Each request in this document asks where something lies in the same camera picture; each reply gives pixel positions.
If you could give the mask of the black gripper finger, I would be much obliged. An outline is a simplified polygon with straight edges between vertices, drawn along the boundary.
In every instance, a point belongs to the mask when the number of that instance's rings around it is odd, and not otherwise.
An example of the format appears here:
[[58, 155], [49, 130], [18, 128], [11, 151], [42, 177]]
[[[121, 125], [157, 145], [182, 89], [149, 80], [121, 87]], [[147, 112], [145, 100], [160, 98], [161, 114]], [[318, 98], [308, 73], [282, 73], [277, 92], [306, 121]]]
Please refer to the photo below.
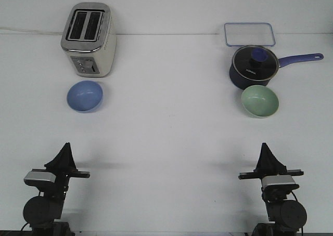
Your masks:
[[264, 170], [265, 145], [266, 145], [265, 142], [263, 142], [262, 145], [261, 145], [260, 156], [259, 156], [259, 159], [258, 159], [257, 165], [256, 165], [256, 167], [255, 167], [255, 169], [254, 169], [254, 172], [255, 172], [255, 173], [259, 173], [259, 172], [261, 172], [262, 170]]
[[267, 144], [266, 146], [266, 162], [267, 162], [267, 169], [272, 174], [285, 174], [286, 173], [286, 166], [282, 164], [272, 153], [270, 148]]
[[45, 168], [47, 171], [63, 171], [68, 170], [68, 143], [66, 142], [59, 153], [53, 160], [46, 163]]
[[71, 145], [69, 142], [67, 142], [67, 156], [68, 156], [68, 170], [72, 173], [76, 172], [78, 169], [76, 168], [73, 155], [72, 155], [72, 150], [71, 150]]

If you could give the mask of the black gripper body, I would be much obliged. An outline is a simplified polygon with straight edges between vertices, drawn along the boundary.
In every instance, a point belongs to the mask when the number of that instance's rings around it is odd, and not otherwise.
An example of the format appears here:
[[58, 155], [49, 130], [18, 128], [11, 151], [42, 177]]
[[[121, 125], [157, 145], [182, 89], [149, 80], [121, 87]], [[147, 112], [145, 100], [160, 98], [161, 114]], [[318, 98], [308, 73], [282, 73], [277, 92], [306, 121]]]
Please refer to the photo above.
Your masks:
[[[48, 172], [43, 169], [32, 169], [32, 171], [43, 171]], [[50, 199], [55, 202], [63, 202], [66, 198], [69, 189], [70, 178], [90, 178], [90, 172], [79, 171], [72, 173], [70, 171], [55, 171], [53, 174], [56, 175], [55, 183], [48, 187], [36, 187], [43, 197]]]
[[293, 179], [294, 176], [302, 176], [304, 171], [300, 169], [287, 170], [286, 174], [260, 175], [255, 172], [240, 173], [238, 179], [260, 179], [262, 199], [264, 202], [278, 202], [287, 199], [287, 196], [299, 185]]

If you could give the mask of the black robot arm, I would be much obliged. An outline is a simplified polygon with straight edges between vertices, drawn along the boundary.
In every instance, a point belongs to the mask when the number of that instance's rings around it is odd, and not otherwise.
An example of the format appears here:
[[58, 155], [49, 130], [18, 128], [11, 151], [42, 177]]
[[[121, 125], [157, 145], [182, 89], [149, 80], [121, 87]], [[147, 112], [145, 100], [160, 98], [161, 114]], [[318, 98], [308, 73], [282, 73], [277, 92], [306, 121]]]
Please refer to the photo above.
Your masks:
[[261, 181], [262, 200], [266, 206], [268, 222], [258, 223], [252, 235], [296, 235], [303, 233], [307, 221], [304, 206], [294, 197], [299, 188], [294, 176], [302, 176], [300, 169], [290, 169], [282, 164], [272, 153], [267, 143], [262, 143], [260, 156], [252, 172], [240, 173], [238, 179], [259, 179]]
[[24, 177], [27, 186], [36, 187], [39, 194], [29, 199], [23, 208], [23, 218], [32, 235], [75, 235], [68, 222], [59, 221], [71, 178], [90, 178], [90, 172], [79, 171], [73, 159], [71, 145], [65, 143], [44, 169], [32, 169]]

